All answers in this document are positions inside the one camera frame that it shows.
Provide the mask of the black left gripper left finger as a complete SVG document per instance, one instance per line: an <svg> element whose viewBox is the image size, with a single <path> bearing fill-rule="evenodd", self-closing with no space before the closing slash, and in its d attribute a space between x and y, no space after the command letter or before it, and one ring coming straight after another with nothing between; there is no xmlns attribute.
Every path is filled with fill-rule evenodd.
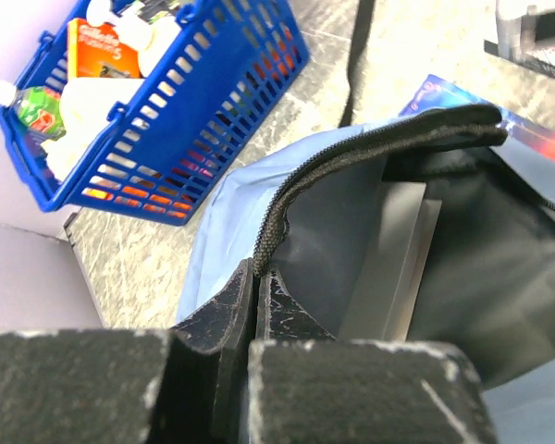
<svg viewBox="0 0 555 444"><path fill-rule="evenodd" d="M243 443L253 271L169 329L0 332L0 443Z"/></svg>

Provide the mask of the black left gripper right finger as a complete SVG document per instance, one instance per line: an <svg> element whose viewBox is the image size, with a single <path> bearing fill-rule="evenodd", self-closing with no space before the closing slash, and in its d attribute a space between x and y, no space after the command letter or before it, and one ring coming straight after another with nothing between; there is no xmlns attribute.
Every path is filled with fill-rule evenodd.
<svg viewBox="0 0 555 444"><path fill-rule="evenodd" d="M474 366L440 342L335 340L271 268L249 348L252 443L494 443Z"/></svg>

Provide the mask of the blue student backpack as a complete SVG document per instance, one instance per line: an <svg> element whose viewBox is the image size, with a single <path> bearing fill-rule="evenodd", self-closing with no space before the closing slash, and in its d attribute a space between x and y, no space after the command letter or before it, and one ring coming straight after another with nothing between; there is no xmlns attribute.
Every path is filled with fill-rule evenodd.
<svg viewBox="0 0 555 444"><path fill-rule="evenodd" d="M405 340L459 349L474 366L494 443L555 443L555 203L501 158L491 105L425 112L314 155L277 189L253 247L259 285L279 271L335 340L378 219L384 182L419 182L440 200Z"/></svg>

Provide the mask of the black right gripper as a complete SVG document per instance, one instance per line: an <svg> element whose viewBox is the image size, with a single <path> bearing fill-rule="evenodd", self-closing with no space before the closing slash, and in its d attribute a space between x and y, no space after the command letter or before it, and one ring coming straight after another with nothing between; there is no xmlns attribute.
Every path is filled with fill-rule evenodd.
<svg viewBox="0 0 555 444"><path fill-rule="evenodd" d="M487 54L555 80L555 1L497 1L486 20Z"/></svg>

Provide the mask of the white notebook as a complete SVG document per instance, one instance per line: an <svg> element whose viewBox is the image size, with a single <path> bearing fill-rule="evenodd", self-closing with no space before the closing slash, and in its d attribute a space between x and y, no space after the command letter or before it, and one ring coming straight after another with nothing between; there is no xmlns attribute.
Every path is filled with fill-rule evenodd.
<svg viewBox="0 0 555 444"><path fill-rule="evenodd" d="M378 219L339 328L339 339L405 340L440 200L426 198L419 182L384 182Z"/></svg>

